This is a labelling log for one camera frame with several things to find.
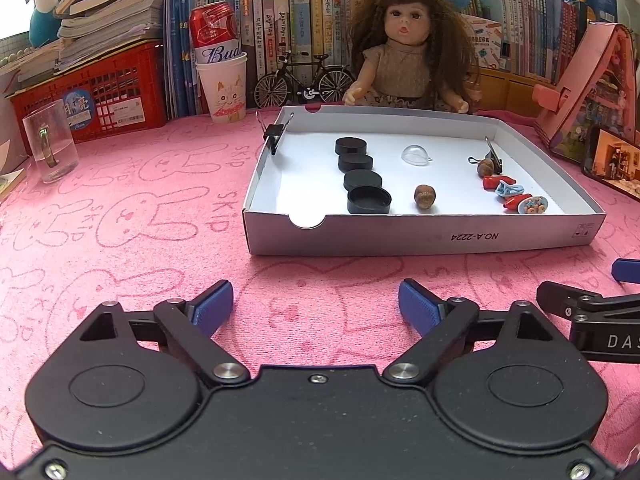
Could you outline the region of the black round cap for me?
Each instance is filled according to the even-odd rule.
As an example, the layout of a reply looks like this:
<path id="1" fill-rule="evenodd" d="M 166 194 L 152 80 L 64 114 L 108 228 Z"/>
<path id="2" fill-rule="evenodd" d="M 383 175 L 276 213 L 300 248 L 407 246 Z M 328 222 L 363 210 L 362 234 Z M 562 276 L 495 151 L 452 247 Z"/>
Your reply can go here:
<path id="1" fill-rule="evenodd" d="M 382 186 L 382 178 L 375 171 L 367 169 L 354 169 L 344 174 L 343 185 L 347 192 L 360 186 L 373 186 L 380 188 Z"/>
<path id="2" fill-rule="evenodd" d="M 367 142 L 356 136 L 342 136 L 335 140 L 334 151 L 338 156 L 367 154 Z"/>
<path id="3" fill-rule="evenodd" d="M 392 196 L 378 186 L 356 186 L 347 193 L 347 210 L 350 214 L 388 214 Z"/>
<path id="4" fill-rule="evenodd" d="M 338 156 L 337 166 L 344 174 L 352 170 L 371 170 L 373 167 L 373 158 L 367 154 L 341 154 Z"/>

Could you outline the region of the light blue hair clip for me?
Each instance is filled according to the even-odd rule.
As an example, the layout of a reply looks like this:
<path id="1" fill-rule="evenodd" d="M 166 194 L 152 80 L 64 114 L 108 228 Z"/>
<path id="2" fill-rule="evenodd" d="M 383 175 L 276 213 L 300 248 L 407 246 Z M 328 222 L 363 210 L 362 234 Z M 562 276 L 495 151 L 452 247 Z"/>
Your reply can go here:
<path id="1" fill-rule="evenodd" d="M 508 198 L 519 196 L 524 193 L 524 188 L 517 183 L 508 183 L 505 180 L 500 180 L 496 189 L 496 194 L 507 200 Z"/>

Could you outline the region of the brown nut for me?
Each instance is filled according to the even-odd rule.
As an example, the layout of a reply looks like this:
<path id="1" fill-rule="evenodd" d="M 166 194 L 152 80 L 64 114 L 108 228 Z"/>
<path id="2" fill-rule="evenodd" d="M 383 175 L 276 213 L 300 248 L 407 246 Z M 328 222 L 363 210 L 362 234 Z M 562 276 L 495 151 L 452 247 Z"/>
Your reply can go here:
<path id="1" fill-rule="evenodd" d="M 477 164 L 477 174 L 481 178 L 490 177 L 495 173 L 495 164 L 490 158 L 484 158 Z"/>

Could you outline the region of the clear plastic dome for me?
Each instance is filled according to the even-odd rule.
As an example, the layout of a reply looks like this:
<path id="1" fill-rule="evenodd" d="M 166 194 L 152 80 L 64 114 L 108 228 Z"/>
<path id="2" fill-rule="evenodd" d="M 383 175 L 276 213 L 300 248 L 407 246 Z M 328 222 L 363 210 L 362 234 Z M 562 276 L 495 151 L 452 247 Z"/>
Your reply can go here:
<path id="1" fill-rule="evenodd" d="M 432 159 L 426 149 L 418 144 L 408 145 L 402 150 L 401 159 L 411 166 L 425 167 L 428 166 Z"/>

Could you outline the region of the black binder clip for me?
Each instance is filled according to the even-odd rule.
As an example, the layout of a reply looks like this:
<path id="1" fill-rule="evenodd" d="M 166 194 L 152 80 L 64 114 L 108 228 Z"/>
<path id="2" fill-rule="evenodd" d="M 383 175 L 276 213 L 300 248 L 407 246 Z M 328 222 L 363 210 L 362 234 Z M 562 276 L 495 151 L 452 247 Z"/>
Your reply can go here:
<path id="1" fill-rule="evenodd" d="M 495 174 L 502 174 L 503 172 L 503 164 L 502 164 L 502 159 L 498 156 L 497 152 L 495 151 L 494 147 L 491 144 L 491 140 L 489 140 L 488 138 L 485 138 L 485 142 L 488 146 L 488 153 L 485 155 L 484 158 L 490 158 L 494 164 L 495 164 L 495 168 L 496 168 L 496 173 Z M 472 165 L 476 166 L 476 171 L 477 171 L 477 164 L 482 160 L 479 158 L 475 158 L 473 156 L 469 156 L 468 157 L 468 162 Z"/>
<path id="2" fill-rule="evenodd" d="M 266 125 L 262 120 L 262 114 L 260 114 L 259 110 L 256 110 L 255 118 L 257 119 L 260 128 L 262 128 L 262 140 L 265 141 L 266 147 L 269 148 L 271 154 L 277 154 L 278 144 L 280 142 L 281 136 L 283 136 L 285 129 L 288 128 L 288 124 L 291 122 L 294 116 L 295 114 L 291 113 L 284 124 L 276 124 L 274 122 L 273 124 Z"/>

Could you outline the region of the pink mat with bunnies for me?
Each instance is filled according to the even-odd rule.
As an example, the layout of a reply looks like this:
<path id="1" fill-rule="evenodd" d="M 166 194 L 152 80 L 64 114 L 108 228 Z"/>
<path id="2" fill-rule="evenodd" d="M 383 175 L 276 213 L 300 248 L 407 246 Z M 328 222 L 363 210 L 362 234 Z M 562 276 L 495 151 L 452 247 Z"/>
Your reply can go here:
<path id="1" fill-rule="evenodd" d="M 584 247 L 502 255 L 257 258 L 242 203 L 267 113 L 216 125 L 207 116 L 80 144 L 78 167 L 44 184 L 36 170 L 1 207 L 1 459 L 38 448 L 24 391 L 49 353 L 104 300 L 148 310 L 225 278 L 232 318 L 218 344 L 262 364 L 383 366 L 416 334 L 397 291 L 414 278 L 442 297 L 490 310 L 533 299 L 544 280 L 626 294 L 612 262 L 639 255 L 639 205 L 581 178 L 605 210 Z"/>

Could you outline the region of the white cardboard tray box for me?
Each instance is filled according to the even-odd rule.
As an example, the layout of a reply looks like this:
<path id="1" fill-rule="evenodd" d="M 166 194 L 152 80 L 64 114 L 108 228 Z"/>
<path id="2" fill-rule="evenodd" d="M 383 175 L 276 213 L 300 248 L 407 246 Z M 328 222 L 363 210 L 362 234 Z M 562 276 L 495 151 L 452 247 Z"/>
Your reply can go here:
<path id="1" fill-rule="evenodd" d="M 264 146 L 243 205 L 248 250 L 256 256 L 422 256 L 519 252 L 582 246 L 600 230 L 604 210 L 550 156 L 501 120 L 362 106 L 282 108 L 277 154 Z M 388 214 L 350 214 L 335 140 L 367 142 L 373 170 L 392 196 Z M 526 193 L 544 196 L 543 214 L 507 211 L 483 188 L 468 157 L 502 159 L 504 173 Z M 401 159 L 423 146 L 425 167 Z M 414 190 L 431 185 L 436 200 L 419 210 Z"/>

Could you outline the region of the pink triangular dollhouse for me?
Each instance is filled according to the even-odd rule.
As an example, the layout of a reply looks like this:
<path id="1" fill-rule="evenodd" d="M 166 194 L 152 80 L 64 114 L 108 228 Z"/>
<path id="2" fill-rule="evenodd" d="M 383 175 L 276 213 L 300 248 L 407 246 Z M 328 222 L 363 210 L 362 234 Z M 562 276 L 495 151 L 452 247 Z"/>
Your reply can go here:
<path id="1" fill-rule="evenodd" d="M 622 24 L 591 22 L 555 87 L 537 84 L 535 129 L 549 151 L 580 164 L 593 127 L 637 143 L 634 40 Z"/>

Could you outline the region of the black binder clip on tray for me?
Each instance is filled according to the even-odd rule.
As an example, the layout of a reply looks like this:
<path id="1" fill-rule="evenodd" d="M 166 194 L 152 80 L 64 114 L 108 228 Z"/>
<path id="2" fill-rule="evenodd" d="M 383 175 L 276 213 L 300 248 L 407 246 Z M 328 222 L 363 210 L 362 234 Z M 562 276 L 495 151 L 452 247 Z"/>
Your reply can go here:
<path id="1" fill-rule="evenodd" d="M 266 147 L 269 148 L 271 154 L 277 154 L 278 144 L 280 142 L 281 136 L 283 136 L 285 129 L 288 128 L 288 124 L 291 122 L 294 116 L 295 114 L 291 113 L 284 124 L 276 124 L 274 122 L 273 124 L 266 125 L 262 120 L 262 114 L 260 114 L 259 110 L 256 110 L 255 118 L 257 119 L 260 128 L 262 128 L 262 140 L 265 141 Z"/>

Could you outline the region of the wooden drawer organizer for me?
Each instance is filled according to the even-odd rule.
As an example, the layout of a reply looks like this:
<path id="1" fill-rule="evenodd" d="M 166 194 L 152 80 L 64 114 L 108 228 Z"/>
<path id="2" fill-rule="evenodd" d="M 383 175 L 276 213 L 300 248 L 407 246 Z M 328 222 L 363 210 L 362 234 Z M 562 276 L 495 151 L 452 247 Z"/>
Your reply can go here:
<path id="1" fill-rule="evenodd" d="M 537 78 L 529 78 L 492 70 L 480 69 L 480 92 L 482 98 L 479 110 L 507 110 L 525 117 L 536 117 L 541 107 L 533 100 L 536 84 L 551 88 L 551 84 Z"/>

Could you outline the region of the red plastic basket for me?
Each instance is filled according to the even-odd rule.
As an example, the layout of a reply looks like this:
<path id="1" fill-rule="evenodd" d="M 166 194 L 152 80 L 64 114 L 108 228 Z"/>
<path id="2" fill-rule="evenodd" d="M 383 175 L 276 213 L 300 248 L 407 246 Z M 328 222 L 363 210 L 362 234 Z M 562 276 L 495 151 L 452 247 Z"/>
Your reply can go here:
<path id="1" fill-rule="evenodd" d="M 160 128 L 167 122 L 162 44 L 139 41 L 9 95 L 19 122 L 56 100 L 75 142 Z"/>

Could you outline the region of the white paper cup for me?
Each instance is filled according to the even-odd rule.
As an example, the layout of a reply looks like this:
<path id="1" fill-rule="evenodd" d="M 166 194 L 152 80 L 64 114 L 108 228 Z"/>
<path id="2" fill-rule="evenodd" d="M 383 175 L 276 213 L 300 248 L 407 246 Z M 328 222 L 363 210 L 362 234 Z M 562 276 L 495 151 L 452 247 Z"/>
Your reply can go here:
<path id="1" fill-rule="evenodd" d="M 209 115 L 215 124 L 230 124 L 244 118 L 246 62 L 247 54 L 243 52 L 229 61 L 196 66 Z"/>

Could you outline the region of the miniature black bicycle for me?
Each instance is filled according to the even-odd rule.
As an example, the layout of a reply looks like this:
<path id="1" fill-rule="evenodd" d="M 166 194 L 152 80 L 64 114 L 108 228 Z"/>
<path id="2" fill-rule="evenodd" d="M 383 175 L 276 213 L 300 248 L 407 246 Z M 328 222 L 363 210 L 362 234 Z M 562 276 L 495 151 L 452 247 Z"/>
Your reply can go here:
<path id="1" fill-rule="evenodd" d="M 313 54 L 309 61 L 294 62 L 291 51 L 279 56 L 279 67 L 255 84 L 254 102 L 259 108 L 291 103 L 338 103 L 355 77 L 345 64 L 328 64 L 329 55 Z"/>

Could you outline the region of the colourful stationery box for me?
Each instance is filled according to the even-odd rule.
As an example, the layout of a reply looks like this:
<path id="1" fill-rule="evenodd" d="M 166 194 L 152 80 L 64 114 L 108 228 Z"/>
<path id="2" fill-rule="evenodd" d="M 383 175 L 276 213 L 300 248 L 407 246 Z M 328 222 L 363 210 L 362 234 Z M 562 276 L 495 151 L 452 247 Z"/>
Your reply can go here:
<path id="1" fill-rule="evenodd" d="M 478 65 L 498 70 L 501 67 L 501 24 L 469 14 L 461 14 L 461 18 L 475 49 Z"/>

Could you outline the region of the red beer can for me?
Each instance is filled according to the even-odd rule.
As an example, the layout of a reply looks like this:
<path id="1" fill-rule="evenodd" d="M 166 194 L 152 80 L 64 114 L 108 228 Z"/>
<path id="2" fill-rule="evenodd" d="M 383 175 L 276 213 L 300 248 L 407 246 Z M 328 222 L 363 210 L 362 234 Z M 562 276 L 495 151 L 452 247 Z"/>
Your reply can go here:
<path id="1" fill-rule="evenodd" d="M 198 64 L 227 62 L 241 55 L 235 14 L 227 1 L 198 6 L 189 20 L 191 44 Z"/>

